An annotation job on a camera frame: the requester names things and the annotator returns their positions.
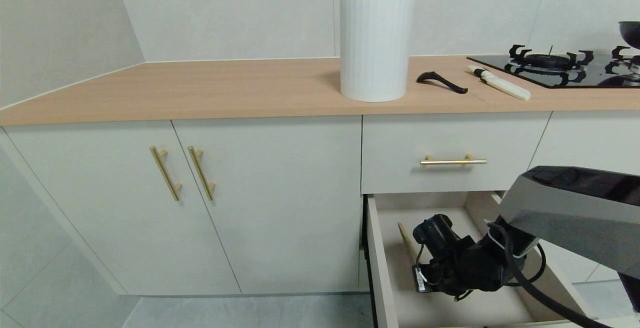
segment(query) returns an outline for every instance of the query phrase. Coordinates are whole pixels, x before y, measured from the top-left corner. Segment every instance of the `tiled floor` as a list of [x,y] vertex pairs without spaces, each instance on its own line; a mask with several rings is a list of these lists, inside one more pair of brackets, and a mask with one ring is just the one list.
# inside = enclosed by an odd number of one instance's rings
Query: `tiled floor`
[[627,317],[634,314],[625,287],[619,280],[574,285],[601,319]]
[[[602,319],[633,314],[619,280],[576,284]],[[371,328],[368,294],[142,298],[123,328]]]

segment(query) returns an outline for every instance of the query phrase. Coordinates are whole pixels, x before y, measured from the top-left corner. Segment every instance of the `cabinet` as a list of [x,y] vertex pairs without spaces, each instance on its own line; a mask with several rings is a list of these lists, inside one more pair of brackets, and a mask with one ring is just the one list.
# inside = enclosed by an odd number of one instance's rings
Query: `cabinet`
[[[128,294],[239,294],[171,121],[6,127],[84,241]],[[174,201],[150,146],[174,184]]]
[[[549,116],[550,112],[364,116],[362,192],[507,190],[527,170]],[[436,161],[462,161],[427,165],[427,155]],[[485,162],[467,164],[467,155]]]
[[[640,175],[640,111],[554,111],[530,167],[577,166]],[[572,282],[617,279],[611,269],[559,246],[547,255]]]
[[173,123],[243,294],[358,290],[361,116]]

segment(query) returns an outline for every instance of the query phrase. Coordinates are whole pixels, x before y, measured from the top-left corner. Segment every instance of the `gas stove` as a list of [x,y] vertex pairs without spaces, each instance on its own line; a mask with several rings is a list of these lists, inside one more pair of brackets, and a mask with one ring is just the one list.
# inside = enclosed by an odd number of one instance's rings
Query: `gas stove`
[[516,44],[509,55],[470,56],[510,75],[550,89],[559,88],[639,88],[640,56],[625,57],[618,45],[611,54],[578,50],[566,54],[529,54],[531,49]]

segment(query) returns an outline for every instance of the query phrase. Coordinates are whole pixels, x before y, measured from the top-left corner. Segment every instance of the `wooden countertop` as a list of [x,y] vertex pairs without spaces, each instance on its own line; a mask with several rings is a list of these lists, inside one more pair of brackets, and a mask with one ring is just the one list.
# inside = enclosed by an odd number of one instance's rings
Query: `wooden countertop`
[[[513,98],[465,71],[464,56],[411,57],[403,98],[366,103],[340,94],[339,58],[145,63],[74,84],[0,111],[0,125],[45,125],[158,119],[640,110],[640,89],[546,89],[499,72],[531,91]],[[436,71],[467,94],[439,83]]]

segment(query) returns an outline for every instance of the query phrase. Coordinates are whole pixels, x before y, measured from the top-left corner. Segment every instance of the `ribbed white vase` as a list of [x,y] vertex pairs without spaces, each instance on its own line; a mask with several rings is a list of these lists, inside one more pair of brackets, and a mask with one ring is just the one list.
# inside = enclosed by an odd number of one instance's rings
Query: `ribbed white vase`
[[340,0],[340,92],[365,102],[407,91],[414,0]]

